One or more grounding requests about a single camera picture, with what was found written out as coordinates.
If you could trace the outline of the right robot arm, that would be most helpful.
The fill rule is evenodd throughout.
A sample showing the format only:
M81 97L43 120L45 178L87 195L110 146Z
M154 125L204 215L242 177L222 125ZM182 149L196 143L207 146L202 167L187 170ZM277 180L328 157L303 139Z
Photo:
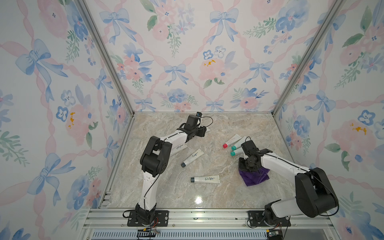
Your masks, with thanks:
M328 211L340 209L339 200L324 170L297 165L269 149L259 149L252 140L242 143L241 149L245 156L239 158L240 170L252 173L267 169L295 186L296 195L293 198L265 205L262 220L266 224L276 225L290 216L326 217Z

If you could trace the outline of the white tube grey cap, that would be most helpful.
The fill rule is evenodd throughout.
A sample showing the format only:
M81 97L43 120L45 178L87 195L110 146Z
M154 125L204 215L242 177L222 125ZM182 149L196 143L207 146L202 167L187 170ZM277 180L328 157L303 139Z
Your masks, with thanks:
M244 155L245 155L245 153L244 153L242 148L238 148L238 149L233 150L231 152L231 156L244 156Z

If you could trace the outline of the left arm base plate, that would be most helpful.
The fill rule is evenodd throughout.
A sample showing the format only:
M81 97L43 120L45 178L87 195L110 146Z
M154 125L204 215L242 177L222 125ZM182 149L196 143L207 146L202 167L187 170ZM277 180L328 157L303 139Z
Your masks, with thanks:
M169 222L169 211L152 211L149 213L138 213L133 210L126 216L123 213L123 217L127 219L128 227L167 227Z

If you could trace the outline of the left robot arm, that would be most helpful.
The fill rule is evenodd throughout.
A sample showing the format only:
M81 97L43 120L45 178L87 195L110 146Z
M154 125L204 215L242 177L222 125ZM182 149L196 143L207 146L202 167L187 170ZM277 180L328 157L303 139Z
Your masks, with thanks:
M143 171L143 188L139 202L135 206L135 214L139 222L150 225L155 218L156 195L159 176L166 170L171 153L184 145L193 137L204 137L207 131L202 126L203 114L197 112L189 115L173 133L164 137L150 137L140 158Z

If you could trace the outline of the purple cloth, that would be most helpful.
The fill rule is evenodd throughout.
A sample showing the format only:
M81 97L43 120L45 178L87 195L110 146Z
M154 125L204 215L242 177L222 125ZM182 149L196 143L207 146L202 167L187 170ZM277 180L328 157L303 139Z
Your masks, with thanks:
M269 171L270 170L268 169L261 168L256 172L246 172L246 171L239 170L239 173L244 183L246 184L246 186L251 187L269 180L270 179L268 176Z

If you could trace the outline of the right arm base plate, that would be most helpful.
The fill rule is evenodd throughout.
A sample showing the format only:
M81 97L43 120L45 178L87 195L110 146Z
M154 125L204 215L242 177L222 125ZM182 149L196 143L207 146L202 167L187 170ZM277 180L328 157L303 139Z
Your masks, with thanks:
M290 227L291 222L289 217L277 218L274 214L267 211L253 210L248 211L248 221L247 224L251 228L256 227L276 227L277 225L281 227Z

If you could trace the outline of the white toothpaste tube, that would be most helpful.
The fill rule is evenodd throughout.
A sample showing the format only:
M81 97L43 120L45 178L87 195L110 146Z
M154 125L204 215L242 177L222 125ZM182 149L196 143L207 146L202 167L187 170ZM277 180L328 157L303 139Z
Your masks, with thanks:
M239 148L241 148L241 145L247 140L248 137L243 137L239 141L237 141L232 147L232 151L235 151Z

